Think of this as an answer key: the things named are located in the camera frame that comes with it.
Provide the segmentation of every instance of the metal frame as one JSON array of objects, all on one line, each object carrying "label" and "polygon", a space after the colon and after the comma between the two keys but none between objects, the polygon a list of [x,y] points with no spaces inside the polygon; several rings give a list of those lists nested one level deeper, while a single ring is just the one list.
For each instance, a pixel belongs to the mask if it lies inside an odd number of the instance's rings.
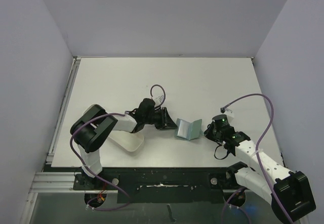
[{"label": "metal frame", "polygon": [[52,165],[53,158],[54,158],[54,153],[49,153],[46,157],[45,164]]},{"label": "metal frame", "polygon": [[70,71],[69,79],[67,81],[67,86],[66,86],[66,89],[65,89],[63,102],[62,102],[62,105],[61,105],[61,109],[60,109],[59,117],[58,117],[57,124],[56,124],[56,127],[55,127],[53,139],[52,139],[51,146],[50,146],[50,149],[49,149],[49,154],[55,153],[58,136],[59,136],[59,134],[61,132],[62,122],[64,120],[67,105],[68,105],[69,100],[70,100],[70,96],[71,96],[71,93],[72,93],[72,89],[73,89],[76,74],[77,74],[77,71],[78,71],[78,68],[79,68],[79,65],[80,65],[80,61],[81,61],[80,57],[73,58],[72,68],[71,68],[71,71]]},{"label": "metal frame", "polygon": [[31,216],[34,211],[35,204],[36,204],[37,195],[38,195],[38,193],[29,193],[28,194],[25,208],[21,215],[20,224],[29,224],[30,223]]},{"label": "metal frame", "polygon": [[[30,193],[99,193],[100,190],[73,190],[75,174],[79,172],[37,172]],[[104,193],[117,193],[107,190]]]}]

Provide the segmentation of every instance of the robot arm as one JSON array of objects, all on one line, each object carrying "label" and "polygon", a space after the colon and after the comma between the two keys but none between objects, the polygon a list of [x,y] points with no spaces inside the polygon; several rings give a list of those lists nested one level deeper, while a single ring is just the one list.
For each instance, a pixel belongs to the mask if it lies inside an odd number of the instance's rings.
[{"label": "robot arm", "polygon": [[[204,134],[206,138],[222,145],[229,153],[242,161],[228,168],[227,179],[234,185],[247,187],[258,194],[271,204],[277,218],[287,223],[287,218],[274,199],[263,176],[254,142],[245,133],[236,132],[234,127],[229,125],[225,114],[215,116]],[[315,210],[315,201],[305,174],[300,171],[292,172],[261,150],[259,150],[259,156],[271,181],[271,187],[293,221]]]},{"label": "robot arm", "polygon": [[[127,114],[124,116],[110,115],[85,126],[74,138],[85,165],[94,174],[98,175],[102,171],[99,148],[103,145],[112,130],[136,133],[142,130],[146,124],[154,124],[156,129],[161,130],[176,129],[177,125],[170,118],[167,109],[165,107],[155,106],[158,103],[159,101],[157,100],[144,99],[138,108],[127,111]],[[70,133],[73,134],[86,122],[105,114],[107,112],[101,106],[92,105],[72,126]],[[88,177],[95,177],[87,171],[85,166],[82,166],[82,170]]]}]

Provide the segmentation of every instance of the screw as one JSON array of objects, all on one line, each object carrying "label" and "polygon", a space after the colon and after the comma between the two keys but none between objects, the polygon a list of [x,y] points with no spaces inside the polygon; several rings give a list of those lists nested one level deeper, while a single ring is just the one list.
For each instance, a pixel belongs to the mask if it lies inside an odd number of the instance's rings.
[{"label": "screw", "polygon": [[114,178],[114,179],[112,180],[112,183],[113,183],[114,185],[118,185],[118,184],[119,184],[119,180],[118,180],[117,178]]},{"label": "screw", "polygon": [[211,179],[211,183],[212,183],[212,185],[216,185],[217,184],[217,178],[212,178]]}]

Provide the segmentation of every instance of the white wall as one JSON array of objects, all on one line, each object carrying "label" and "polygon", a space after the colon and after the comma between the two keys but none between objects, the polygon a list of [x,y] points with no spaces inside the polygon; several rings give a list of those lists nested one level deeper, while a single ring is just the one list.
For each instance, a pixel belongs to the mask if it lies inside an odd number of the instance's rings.
[{"label": "white wall", "polygon": [[286,0],[44,0],[75,56],[255,56]]},{"label": "white wall", "polygon": [[43,0],[0,0],[0,223],[18,223],[54,132],[68,50]]},{"label": "white wall", "polygon": [[262,92],[288,167],[304,172],[324,219],[324,0],[288,0],[256,55]]}]

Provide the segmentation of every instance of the teal object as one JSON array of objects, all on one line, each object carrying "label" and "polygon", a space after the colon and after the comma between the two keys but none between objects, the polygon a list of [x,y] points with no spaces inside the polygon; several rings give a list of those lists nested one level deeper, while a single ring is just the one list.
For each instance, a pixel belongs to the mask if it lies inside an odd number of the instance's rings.
[{"label": "teal object", "polygon": [[178,118],[176,123],[178,128],[175,130],[175,137],[187,141],[199,138],[202,122],[202,119],[190,123],[188,121]]}]

